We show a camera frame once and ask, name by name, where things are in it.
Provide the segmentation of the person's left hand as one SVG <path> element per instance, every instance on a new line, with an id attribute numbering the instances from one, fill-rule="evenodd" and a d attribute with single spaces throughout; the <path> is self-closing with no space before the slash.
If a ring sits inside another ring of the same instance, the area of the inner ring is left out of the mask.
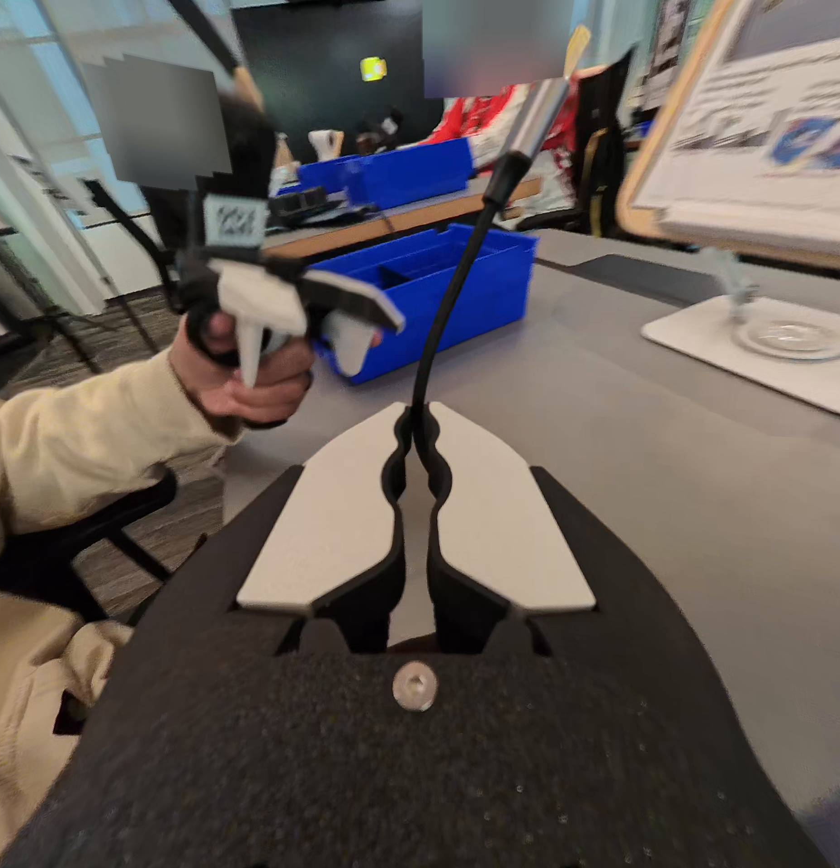
<path id="1" fill-rule="evenodd" d="M 304 338 L 291 338 L 262 357 L 255 385 L 244 384 L 239 369 L 221 366 L 188 337 L 187 316 L 179 320 L 167 359 L 190 402 L 223 434 L 241 427 L 277 426 L 293 416 L 312 383 L 315 360 Z"/>

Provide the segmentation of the black cloth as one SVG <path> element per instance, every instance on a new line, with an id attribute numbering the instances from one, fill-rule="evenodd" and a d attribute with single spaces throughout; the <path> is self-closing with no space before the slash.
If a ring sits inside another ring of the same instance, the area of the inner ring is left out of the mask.
<path id="1" fill-rule="evenodd" d="M 600 71 L 582 72 L 578 80 L 572 177 L 579 230 L 595 237 L 609 236 L 616 229 L 626 157 L 619 109 L 635 49 Z"/>

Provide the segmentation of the black office chair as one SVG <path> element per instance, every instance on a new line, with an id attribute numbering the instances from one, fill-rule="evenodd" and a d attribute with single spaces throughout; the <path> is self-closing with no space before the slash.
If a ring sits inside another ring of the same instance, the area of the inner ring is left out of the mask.
<path id="1" fill-rule="evenodd" d="M 8 537 L 0 554 L 0 592 L 70 610 L 85 623 L 107 620 L 74 560 L 106 540 L 163 587 L 173 572 L 136 543 L 126 527 L 170 505 L 177 491 L 175 473 L 165 470 L 154 485 L 125 494 L 74 524 Z"/>
<path id="2" fill-rule="evenodd" d="M 545 229 L 584 235 L 594 234 L 590 213 L 586 208 L 565 208 L 532 214 L 519 220 L 513 231 L 527 233 Z"/>

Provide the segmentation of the person's left forearm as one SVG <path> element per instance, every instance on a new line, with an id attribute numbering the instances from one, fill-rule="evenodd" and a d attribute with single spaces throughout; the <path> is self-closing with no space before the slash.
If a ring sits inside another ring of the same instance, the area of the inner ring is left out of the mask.
<path id="1" fill-rule="evenodd" d="M 75 385 L 0 400 L 0 554 L 9 537 L 74 524 L 154 483 L 177 458 L 235 444 L 182 388 L 167 351 Z"/>

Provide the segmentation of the printed instruction sheet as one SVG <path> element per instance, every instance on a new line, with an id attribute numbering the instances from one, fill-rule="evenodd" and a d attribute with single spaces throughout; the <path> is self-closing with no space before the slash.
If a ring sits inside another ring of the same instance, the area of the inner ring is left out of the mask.
<path id="1" fill-rule="evenodd" d="M 635 205 L 840 233 L 840 1 L 736 2 Z"/>

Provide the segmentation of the white and wooden book stand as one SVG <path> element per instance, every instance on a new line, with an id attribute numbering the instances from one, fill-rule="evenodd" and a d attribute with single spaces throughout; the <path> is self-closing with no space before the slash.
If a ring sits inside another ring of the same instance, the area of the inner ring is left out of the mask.
<path id="1" fill-rule="evenodd" d="M 748 209 L 744 225 L 716 215 L 700 221 L 635 199 L 683 100 L 730 20 L 736 2 L 715 2 L 686 64 L 656 114 L 617 200 L 628 233 L 696 245 L 720 295 L 642 329 L 647 340 L 840 416 L 840 314 L 762 296 L 742 255 L 840 270 L 840 233 L 821 235 L 814 212 L 771 221 Z"/>

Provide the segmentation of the wooden table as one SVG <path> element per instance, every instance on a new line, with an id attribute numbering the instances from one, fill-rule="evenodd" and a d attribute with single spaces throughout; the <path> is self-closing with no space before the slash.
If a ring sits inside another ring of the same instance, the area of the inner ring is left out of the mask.
<path id="1" fill-rule="evenodd" d="M 485 173 L 471 179 L 464 190 L 376 212 L 354 224 L 276 233 L 265 240 L 262 257 L 311 264 L 428 229 L 440 230 L 453 222 L 465 222 L 480 213 L 490 179 L 491 174 Z"/>

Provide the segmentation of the large black screen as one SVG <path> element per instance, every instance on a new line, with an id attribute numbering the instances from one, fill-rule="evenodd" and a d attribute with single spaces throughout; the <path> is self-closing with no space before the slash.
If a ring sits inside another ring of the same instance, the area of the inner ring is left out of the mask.
<path id="1" fill-rule="evenodd" d="M 344 133 L 342 152 L 356 153 L 361 127 L 393 109 L 403 115 L 399 142 L 423 139 L 444 112 L 425 99 L 422 4 L 296 2 L 231 10 L 247 69 L 276 129 L 295 159 L 316 161 L 312 131 Z M 388 73 L 363 82 L 359 62 L 382 57 Z"/>

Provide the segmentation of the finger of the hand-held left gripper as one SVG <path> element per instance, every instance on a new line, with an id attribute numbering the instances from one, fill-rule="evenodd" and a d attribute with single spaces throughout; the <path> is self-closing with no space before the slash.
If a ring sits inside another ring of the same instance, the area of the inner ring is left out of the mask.
<path id="1" fill-rule="evenodd" d="M 377 334 L 405 327 L 404 313 L 383 290 L 324 269 L 304 272 L 304 308 L 309 339 L 332 353 L 346 377 L 361 373 Z"/>

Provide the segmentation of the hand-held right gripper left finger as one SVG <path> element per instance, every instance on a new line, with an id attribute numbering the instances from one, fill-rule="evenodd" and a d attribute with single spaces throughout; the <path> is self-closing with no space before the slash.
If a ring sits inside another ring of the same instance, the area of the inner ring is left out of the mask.
<path id="1" fill-rule="evenodd" d="M 237 594 L 240 609 L 330 620 L 382 653 L 406 582 L 408 407 L 393 403 L 309 458 Z"/>

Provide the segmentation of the red and white printed cloth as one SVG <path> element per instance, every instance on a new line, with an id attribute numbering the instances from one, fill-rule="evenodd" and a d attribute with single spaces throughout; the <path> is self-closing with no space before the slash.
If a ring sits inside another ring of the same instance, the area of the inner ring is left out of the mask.
<path id="1" fill-rule="evenodd" d="M 419 144 L 463 138 L 469 144 L 475 171 L 491 170 L 529 90 L 528 84 L 509 85 L 492 96 L 456 98 L 433 131 Z M 541 179 L 541 191 L 534 197 L 534 205 L 543 212 L 571 208 L 576 202 L 571 157 L 576 150 L 578 93 L 578 81 L 572 78 L 566 102 L 530 169 L 532 175 Z"/>

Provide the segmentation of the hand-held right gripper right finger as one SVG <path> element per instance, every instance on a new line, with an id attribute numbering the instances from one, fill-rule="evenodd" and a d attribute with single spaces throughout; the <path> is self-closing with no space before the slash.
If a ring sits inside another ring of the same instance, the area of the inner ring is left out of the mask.
<path id="1" fill-rule="evenodd" d="M 445 655 L 551 655 L 540 619 L 588 613 L 591 590 L 536 469 L 509 443 L 433 401 L 424 467 L 434 507 L 426 559 Z"/>

